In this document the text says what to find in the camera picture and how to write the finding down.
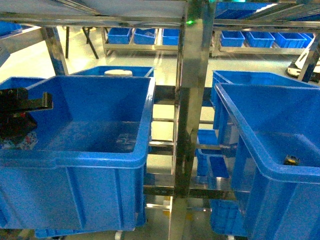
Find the floor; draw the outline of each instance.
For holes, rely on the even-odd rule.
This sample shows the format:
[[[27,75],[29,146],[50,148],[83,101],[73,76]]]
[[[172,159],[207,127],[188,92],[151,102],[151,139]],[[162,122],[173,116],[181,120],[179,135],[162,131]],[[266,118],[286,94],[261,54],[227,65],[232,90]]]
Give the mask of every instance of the floor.
[[[59,27],[59,35],[63,48],[65,47],[66,32]],[[110,66],[153,66],[154,76],[157,85],[175,85],[177,58],[175,55],[167,55],[159,52],[113,52],[107,58],[104,55],[101,33],[97,29],[90,34],[91,40],[99,59],[95,59],[90,46],[86,44],[86,38],[81,28],[71,28],[69,59],[66,60],[70,74],[92,68],[99,65]],[[258,71],[273,72],[280,75],[285,74],[295,56],[283,55],[257,55],[257,54],[231,54],[211,58],[208,63],[206,76],[206,87],[212,85],[213,70],[234,70],[234,71]],[[42,77],[54,76],[49,54],[44,42],[15,52],[9,60],[0,68],[0,82],[11,76]],[[155,118],[173,118],[174,109],[172,106],[155,105]],[[212,120],[214,111],[212,108],[203,107],[201,112],[202,120]],[[211,125],[201,125],[200,128],[212,128]],[[152,138],[157,140],[172,139],[173,124],[165,122],[154,122],[152,124]],[[147,162],[148,172],[171,173],[171,157],[151,155]],[[201,199],[193,199],[193,204],[202,204]],[[138,227],[133,232],[126,232],[126,240],[163,240],[168,237],[169,217],[168,213],[162,210],[147,209],[147,224]],[[209,224],[210,212],[190,211],[184,229],[186,240],[207,240],[219,239],[214,234]],[[67,240],[111,240],[115,239],[114,231],[80,234],[68,236]]]

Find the blue plastic bin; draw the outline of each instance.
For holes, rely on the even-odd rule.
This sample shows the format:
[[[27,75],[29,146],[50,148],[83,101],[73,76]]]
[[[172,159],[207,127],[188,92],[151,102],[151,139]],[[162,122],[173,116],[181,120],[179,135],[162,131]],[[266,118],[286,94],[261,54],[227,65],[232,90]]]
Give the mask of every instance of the blue plastic bin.
[[[275,38],[276,44],[278,44],[280,48],[285,49],[301,49],[307,41],[300,33],[275,32],[272,33],[272,35]]]
[[[0,90],[3,89],[16,89],[16,88],[27,88],[33,84],[42,81],[40,77],[20,77],[13,76],[0,83]]]
[[[136,220],[136,226],[141,227],[146,223],[146,212],[145,212],[145,203],[143,204],[143,208],[141,212],[139,212]],[[77,234],[87,234],[87,233],[94,233],[99,232],[96,230],[86,231],[86,230],[53,230],[53,229],[36,229],[34,231],[34,235],[38,239],[44,238],[53,238],[59,236],[69,236],[69,235],[77,235]]]
[[[113,27],[108,32],[109,44],[129,44],[132,28]]]
[[[245,38],[250,47],[253,48],[271,48],[275,38],[270,32],[249,31],[245,33]]]
[[[162,45],[178,45],[179,34],[179,29],[163,29]]]
[[[245,36],[240,31],[222,31],[221,46],[223,47],[242,47]]]
[[[317,239],[320,230],[320,89],[215,86],[218,141],[251,240]],[[287,155],[300,159],[285,165]]]
[[[33,150],[0,150],[0,227],[133,230],[155,80],[57,76],[27,89],[30,99],[51,93],[54,109],[31,113]]]
[[[105,71],[109,70],[130,70],[133,77],[153,77],[154,76],[154,67],[151,66],[95,66],[86,70],[82,70],[72,75],[77,76],[104,76]]]
[[[215,130],[219,129],[222,107],[221,101],[219,100],[218,94],[215,90],[215,85],[217,83],[318,88],[316,85],[311,85],[302,81],[297,81],[290,77],[281,76],[270,72],[213,71],[211,103],[215,108],[213,121],[213,129]]]
[[[12,33],[19,33],[22,31],[22,27],[19,24],[0,21],[0,36],[12,34]]]
[[[218,145],[218,139],[213,130],[199,129],[197,143],[206,144],[206,145]],[[198,166],[196,171],[198,176],[208,175],[207,157],[211,155],[222,157],[220,150],[210,150],[210,149],[195,150],[195,156],[197,157],[197,160],[198,160]]]
[[[313,33],[302,33],[301,35],[306,39],[306,41],[303,44],[303,47],[306,48],[306,47],[308,47],[308,45],[312,41],[312,39],[314,39],[314,35],[313,35]]]
[[[216,189],[215,178],[229,178],[224,158],[221,155],[211,155],[206,160],[208,185],[211,189]],[[211,199],[209,202],[212,209],[210,224],[214,232],[221,235],[247,236],[237,201]]]
[[[134,43],[135,44],[147,44],[153,45],[156,40],[156,30],[154,28],[142,30],[137,28],[134,32]]]
[[[215,10],[216,19],[244,19],[269,3],[218,2]]]

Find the metal post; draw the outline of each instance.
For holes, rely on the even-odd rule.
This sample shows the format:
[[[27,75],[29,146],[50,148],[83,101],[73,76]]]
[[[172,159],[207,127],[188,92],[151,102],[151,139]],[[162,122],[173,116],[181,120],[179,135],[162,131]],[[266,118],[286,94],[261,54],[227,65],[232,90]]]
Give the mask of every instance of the metal post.
[[[317,34],[310,49],[308,56],[304,62],[303,68],[299,74],[298,80],[302,82],[309,82],[314,73],[317,62],[320,58],[320,34]]]
[[[211,53],[212,57],[216,57],[220,53],[220,39],[221,39],[222,31],[216,30],[214,31],[214,38],[213,38],[213,51]]]
[[[103,46],[103,52],[105,56],[107,56],[107,53],[108,53],[108,50],[106,48],[107,34],[108,34],[108,29],[106,27],[101,27],[102,46]]]
[[[174,138],[174,194],[170,211],[169,239],[182,239],[187,215],[189,186],[194,162],[200,114],[205,89],[216,1],[189,0],[181,40],[183,60],[179,59]]]
[[[42,35],[51,58],[56,75],[68,75],[68,69],[64,51],[61,46],[58,30],[56,27],[42,28]]]
[[[67,26],[65,30],[65,58],[69,58],[69,36],[70,36],[70,27]]]

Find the metal shelving unit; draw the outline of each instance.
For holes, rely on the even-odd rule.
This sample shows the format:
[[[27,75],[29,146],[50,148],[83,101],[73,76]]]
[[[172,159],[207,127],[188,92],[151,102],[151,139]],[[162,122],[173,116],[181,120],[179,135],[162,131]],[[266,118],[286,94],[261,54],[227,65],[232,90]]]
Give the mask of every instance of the metal shelving unit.
[[[168,3],[183,2],[185,12],[183,17],[149,17],[149,16],[108,16],[100,14],[96,9],[87,7],[73,0],[58,0],[65,6],[82,11],[83,15],[48,15],[48,14],[20,14],[2,13],[1,21],[15,21],[43,26],[41,39],[45,40],[51,61],[57,75],[67,75],[68,70],[63,50],[59,41],[57,29],[52,26],[86,26],[86,27],[130,27],[130,28],[180,28],[179,45],[177,48],[177,77],[175,86],[157,86],[155,104],[174,105],[173,141],[157,140],[150,143],[150,154],[172,155],[172,174],[147,174],[144,181],[144,193],[147,195],[170,196],[170,206],[148,203],[148,208],[169,209],[170,240],[180,240],[183,236],[184,222],[188,209],[188,198],[200,199],[235,199],[230,187],[229,178],[217,179],[217,188],[209,189],[206,184],[199,184],[197,177],[192,177],[192,167],[195,149],[218,149],[219,146],[197,145],[197,133],[200,124],[202,106],[208,105],[210,88],[205,87],[206,72],[212,42],[212,31],[267,31],[267,32],[320,32],[320,22],[291,21],[306,15],[311,10],[320,9],[316,1],[309,1],[301,5],[297,1],[286,1],[278,4],[266,16],[281,16],[274,20],[265,19],[215,19],[217,1],[211,0],[167,0]],[[249,0],[246,2],[267,2]],[[311,73],[319,59],[320,36],[318,35],[311,47],[305,66],[299,79],[308,82]],[[7,39],[6,46],[14,44],[14,40]],[[135,44],[128,45],[132,50],[147,48]],[[149,50],[158,51],[160,47],[148,46]]]
[[[126,50],[126,51],[167,51],[167,52],[177,52],[178,46],[175,45],[162,45],[162,32],[163,28],[157,28],[155,30],[155,42],[153,45],[149,44],[135,44],[135,31],[132,30],[132,37],[129,44],[110,44],[108,42],[107,30],[105,27],[101,28],[102,42],[103,42],[103,51],[107,56],[109,51],[113,50]]]

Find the stainless steel rack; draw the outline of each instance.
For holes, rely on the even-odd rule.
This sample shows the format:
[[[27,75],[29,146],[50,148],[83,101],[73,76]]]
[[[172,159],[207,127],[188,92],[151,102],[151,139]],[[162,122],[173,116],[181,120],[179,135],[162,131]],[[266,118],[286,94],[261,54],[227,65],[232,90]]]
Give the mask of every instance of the stainless steel rack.
[[[197,133],[200,123],[202,106],[207,106],[210,89],[205,87],[208,59],[212,42],[212,31],[267,31],[267,32],[320,32],[320,22],[292,21],[296,18],[309,16],[312,11],[320,9],[318,0],[308,4],[302,1],[284,0],[278,5],[251,16],[249,19],[215,19],[217,1],[211,0],[167,0],[183,2],[185,11],[183,17],[143,17],[143,16],[107,16],[73,0],[58,0],[69,8],[82,11],[84,15],[48,15],[2,13],[1,21],[17,22],[42,26],[35,33],[36,37],[26,34],[24,41],[29,41],[24,47],[45,40],[51,61],[57,75],[67,75],[68,70],[63,50],[59,41],[57,29],[52,26],[86,26],[86,27],[130,27],[130,28],[180,28],[179,45],[177,48],[177,74],[175,86],[157,86],[156,104],[174,105],[173,141],[152,141],[151,154],[172,155],[172,175],[147,174],[144,181],[144,193],[148,195],[170,196],[170,206],[154,208],[169,208],[170,240],[180,240],[183,236],[184,222],[188,209],[188,198],[201,199],[235,199],[230,187],[230,179],[219,178],[216,189],[209,189],[206,184],[199,184],[199,179],[191,176],[195,157],[195,149],[218,149],[219,146],[197,145]],[[264,2],[267,0],[249,0],[246,2]],[[5,39],[5,45],[11,52],[19,50],[15,39]],[[299,79],[308,82],[311,73],[319,59],[319,35],[307,57]],[[139,47],[132,44],[132,50]]]
[[[110,51],[113,50],[126,50],[126,51],[166,51],[166,52],[177,52],[178,46],[175,45],[163,45],[162,32],[163,28],[157,28],[155,30],[155,42],[154,44],[135,44],[135,31],[132,29],[132,38],[129,44],[110,44],[108,42],[108,35],[106,33],[106,28],[101,28],[103,51],[107,56]]]

